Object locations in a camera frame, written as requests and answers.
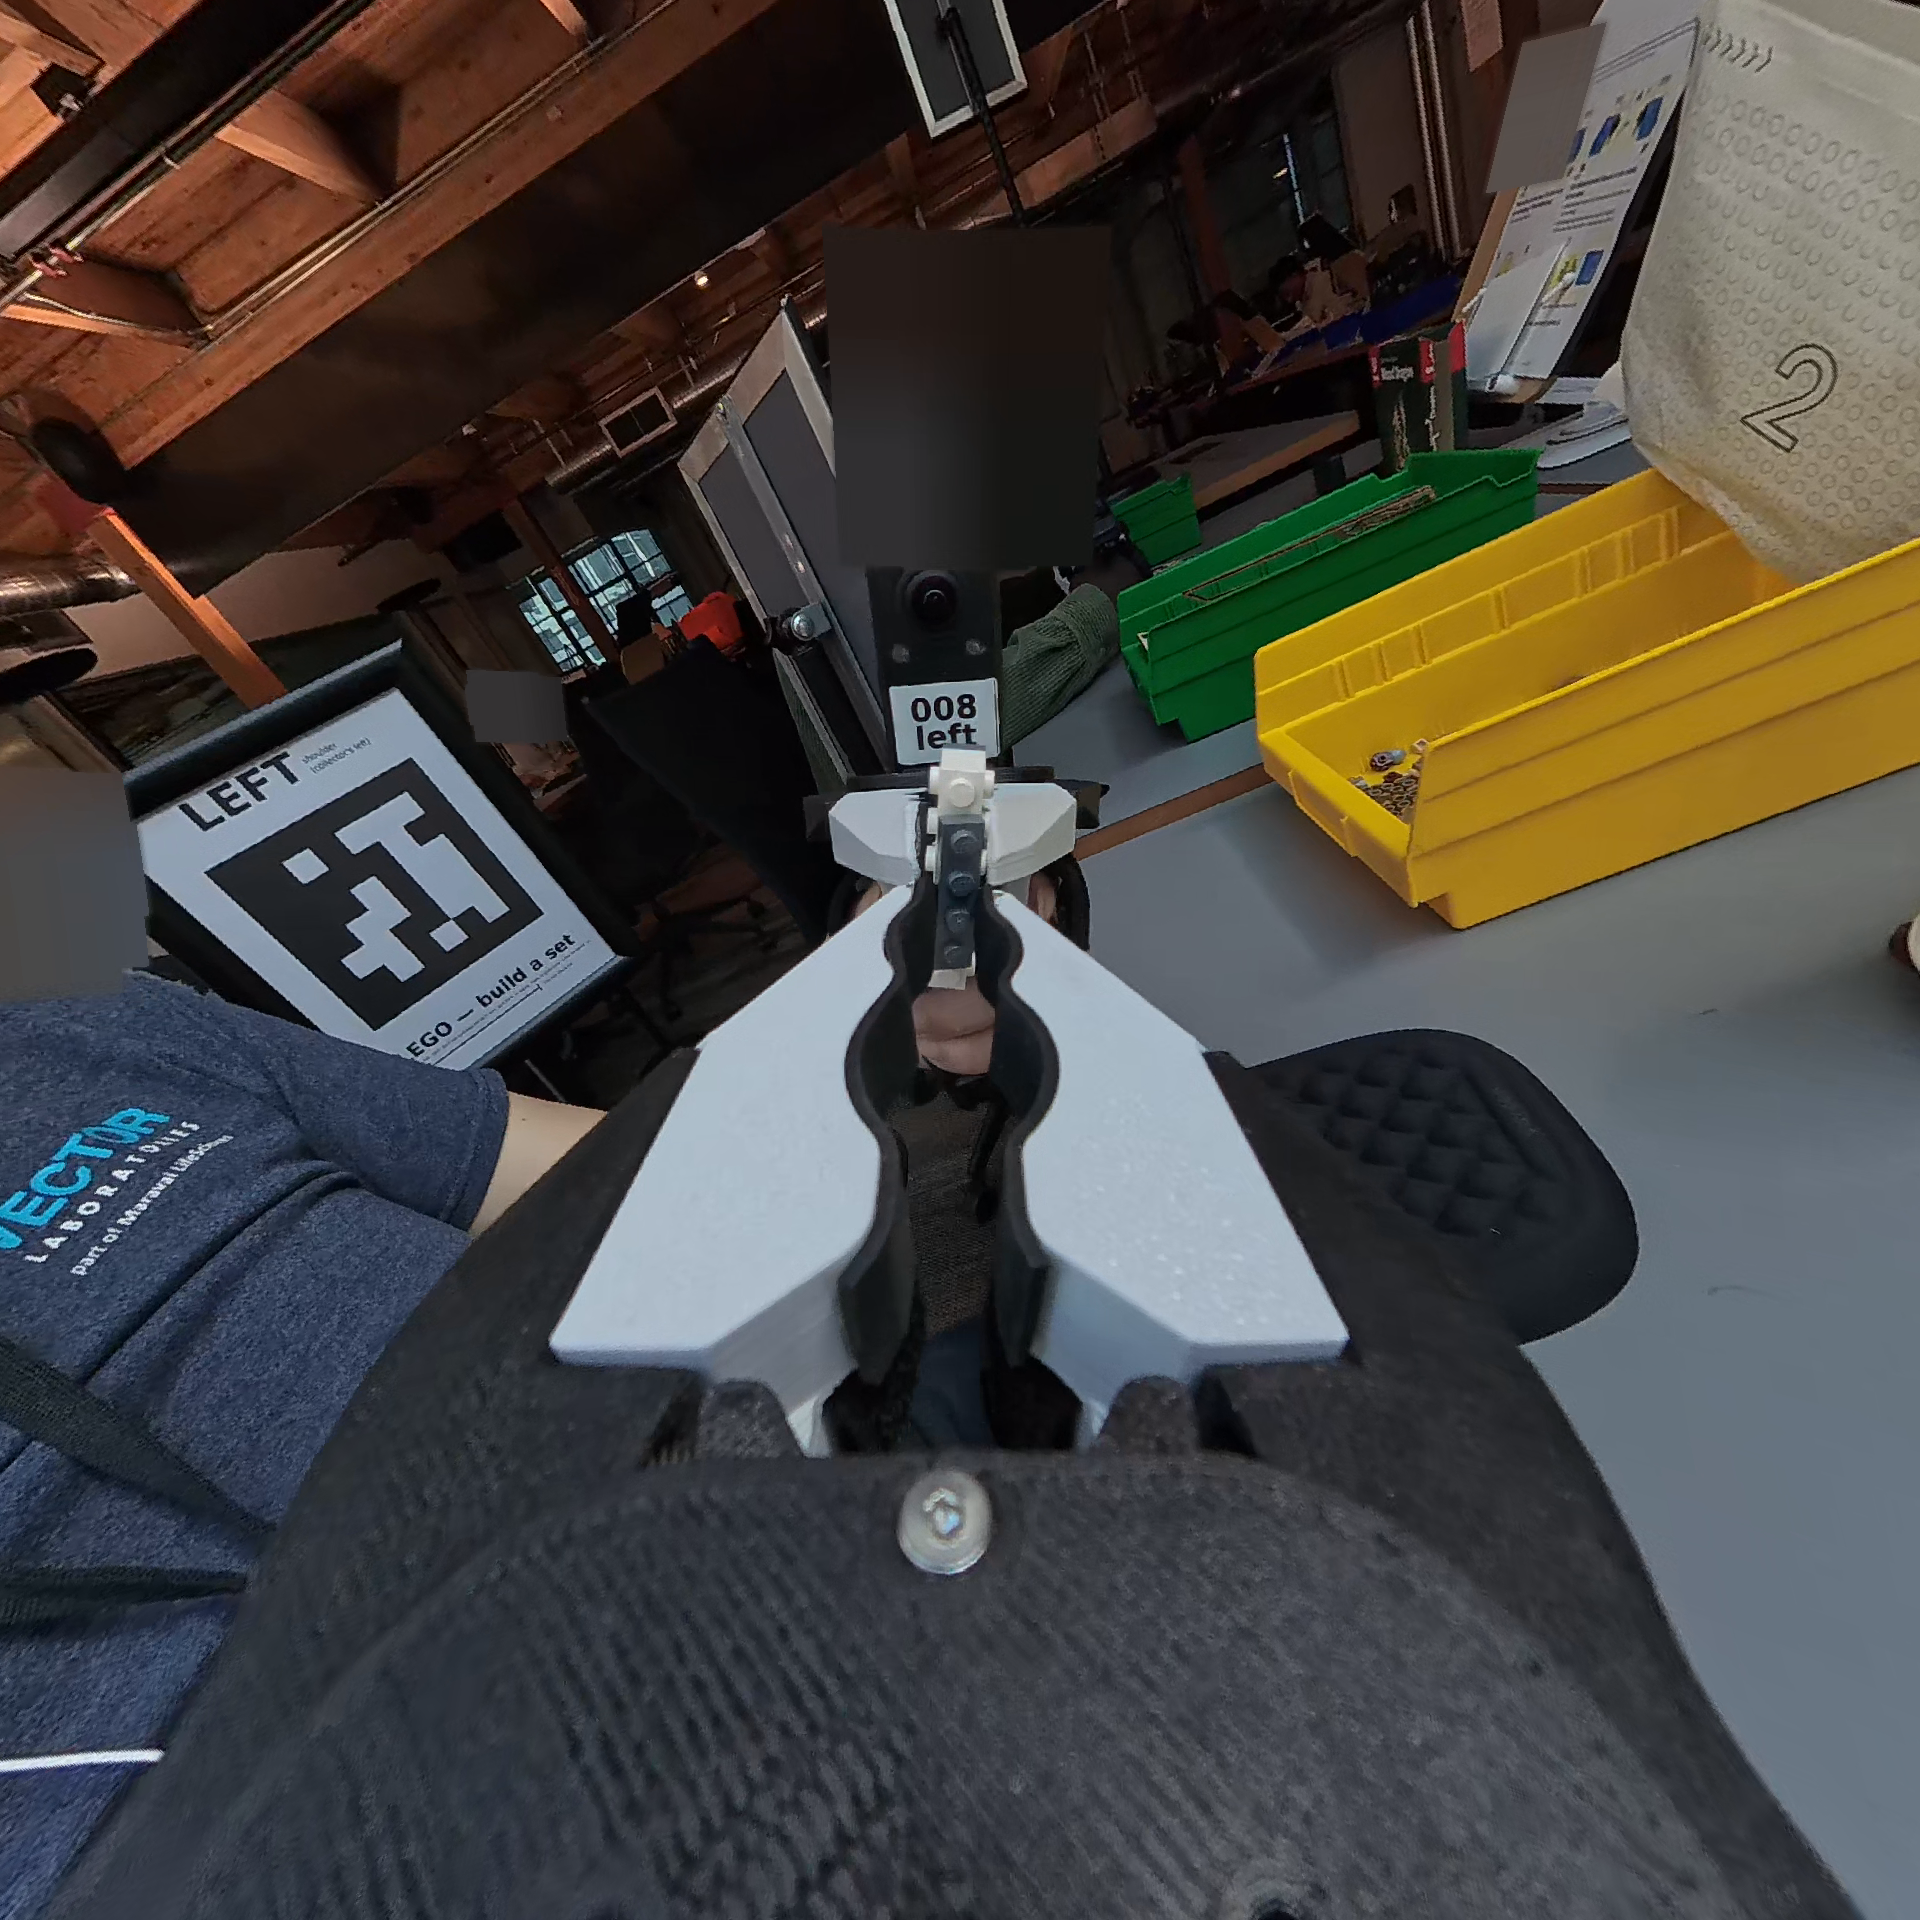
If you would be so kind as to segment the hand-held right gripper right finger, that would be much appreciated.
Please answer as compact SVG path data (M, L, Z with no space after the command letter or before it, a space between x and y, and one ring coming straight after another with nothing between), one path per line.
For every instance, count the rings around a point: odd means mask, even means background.
M1019 903L982 923L1008 1109L993 1321L1099 1436L1122 1388L1321 1363L1346 1324L1203 1044Z

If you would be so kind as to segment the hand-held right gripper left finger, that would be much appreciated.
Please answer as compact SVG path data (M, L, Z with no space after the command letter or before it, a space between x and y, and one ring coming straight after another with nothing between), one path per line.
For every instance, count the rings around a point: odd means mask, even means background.
M899 903L831 937L697 1047L548 1346L569 1364L767 1386L807 1455L852 1372L888 1379L916 1315L899 1141L849 1090L896 986Z

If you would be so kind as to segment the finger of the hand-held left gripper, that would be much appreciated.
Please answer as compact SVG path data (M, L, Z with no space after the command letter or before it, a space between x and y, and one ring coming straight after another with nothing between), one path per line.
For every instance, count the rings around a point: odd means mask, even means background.
M919 877L919 789L850 789L828 811L828 842L833 860L849 873L862 877Z
M1056 783L999 779L986 803L983 876L993 890L1015 890L1072 855L1079 800Z

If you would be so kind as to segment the dark grey lego plate assembly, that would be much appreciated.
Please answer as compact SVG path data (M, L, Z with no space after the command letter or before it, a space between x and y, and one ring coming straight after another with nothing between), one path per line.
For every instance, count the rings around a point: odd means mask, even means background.
M938 885L929 988L960 993L977 971L977 913L986 892L994 772L986 753L945 751L929 770L921 867Z

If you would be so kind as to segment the person's left forearm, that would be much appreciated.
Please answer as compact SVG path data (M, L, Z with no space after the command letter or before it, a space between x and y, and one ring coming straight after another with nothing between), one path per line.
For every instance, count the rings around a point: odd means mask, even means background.
M513 1210L606 1119L606 1111L511 1093L508 1124L482 1213L496 1218Z

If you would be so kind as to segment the black lego set box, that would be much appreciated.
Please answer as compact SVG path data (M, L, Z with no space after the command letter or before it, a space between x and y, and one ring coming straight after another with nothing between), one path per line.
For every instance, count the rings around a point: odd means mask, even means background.
M1470 447L1465 332L1449 323L1370 348L1383 471L1402 471L1414 456Z

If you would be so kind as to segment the person's left hand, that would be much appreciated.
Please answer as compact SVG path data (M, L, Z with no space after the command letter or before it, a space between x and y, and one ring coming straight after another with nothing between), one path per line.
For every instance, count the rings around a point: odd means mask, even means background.
M998 1016L972 979L966 988L929 988L915 1002L919 1060L932 1072L970 1080L993 1068Z

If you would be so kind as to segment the large grey screen on stand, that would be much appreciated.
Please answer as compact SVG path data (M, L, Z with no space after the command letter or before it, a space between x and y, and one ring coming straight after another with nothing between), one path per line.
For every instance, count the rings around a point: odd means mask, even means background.
M822 792L892 776L870 586L841 555L831 402L794 303L748 353L679 473L752 603Z

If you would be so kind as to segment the small green plastic bin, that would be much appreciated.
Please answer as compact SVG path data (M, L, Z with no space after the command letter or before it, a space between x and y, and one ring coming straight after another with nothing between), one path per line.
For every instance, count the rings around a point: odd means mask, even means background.
M1187 561L1204 543L1193 481L1187 471L1116 496L1111 514L1128 546L1147 569Z

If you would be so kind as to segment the large green plastic bin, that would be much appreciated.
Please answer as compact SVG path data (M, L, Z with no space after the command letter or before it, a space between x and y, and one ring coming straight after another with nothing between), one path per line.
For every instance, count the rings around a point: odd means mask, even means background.
M1251 722L1258 653L1535 522L1535 448L1414 456L1119 599L1120 658L1161 728L1187 740Z

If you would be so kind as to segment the black framed marker sign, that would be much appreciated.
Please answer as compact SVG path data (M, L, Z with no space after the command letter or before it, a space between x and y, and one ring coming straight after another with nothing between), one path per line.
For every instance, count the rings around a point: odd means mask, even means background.
M148 929L215 993L416 1065L500 1065L633 937L406 645L126 778Z

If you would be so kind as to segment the yellow plastic bin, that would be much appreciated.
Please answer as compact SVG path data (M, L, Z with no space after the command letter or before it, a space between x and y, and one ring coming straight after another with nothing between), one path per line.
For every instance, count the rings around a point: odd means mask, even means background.
M1790 584L1639 471L1268 642L1255 736L1300 813L1473 929L1918 759L1918 546ZM1428 740L1402 823L1356 787Z

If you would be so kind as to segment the person in blue shirt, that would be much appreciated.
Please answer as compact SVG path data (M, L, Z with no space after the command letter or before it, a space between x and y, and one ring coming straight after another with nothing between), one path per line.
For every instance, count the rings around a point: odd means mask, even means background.
M276 1522L451 1271L511 1131L496 1072L324 1039L147 971L6 1003L2 1331ZM6 1425L6 1568L251 1570L256 1548ZM148 1753L233 1600L6 1633L8 1760ZM42 1916L138 1764L6 1778L2 1914Z

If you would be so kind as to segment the white framed hanging screen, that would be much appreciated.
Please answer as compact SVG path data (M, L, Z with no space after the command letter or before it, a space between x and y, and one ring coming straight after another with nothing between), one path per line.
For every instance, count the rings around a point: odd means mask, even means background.
M1004 2L882 2L929 137L947 137L1027 93Z

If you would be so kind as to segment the white display stand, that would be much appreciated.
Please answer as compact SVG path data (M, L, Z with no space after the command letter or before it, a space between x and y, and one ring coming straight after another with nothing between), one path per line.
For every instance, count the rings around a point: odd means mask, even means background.
M1523 448L1571 467L1631 436L1616 373L1619 303L1567 261L1537 279L1488 279L1467 316L1467 391L1480 411L1520 415Z

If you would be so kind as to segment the white instruction sheet on stand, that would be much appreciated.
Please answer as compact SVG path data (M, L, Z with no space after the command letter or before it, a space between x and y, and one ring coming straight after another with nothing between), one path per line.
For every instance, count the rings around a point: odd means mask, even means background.
M1506 401L1546 391L1564 370L1599 297L1697 60L1700 4L1601 4L1596 61L1569 121L1558 176L1512 208L1476 320L1495 325L1487 389Z

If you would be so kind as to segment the white paper bag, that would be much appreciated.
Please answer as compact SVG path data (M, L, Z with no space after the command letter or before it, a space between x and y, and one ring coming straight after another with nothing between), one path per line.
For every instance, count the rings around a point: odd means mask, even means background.
M1918 537L1918 9L1721 2L1623 327L1649 465L1794 584Z

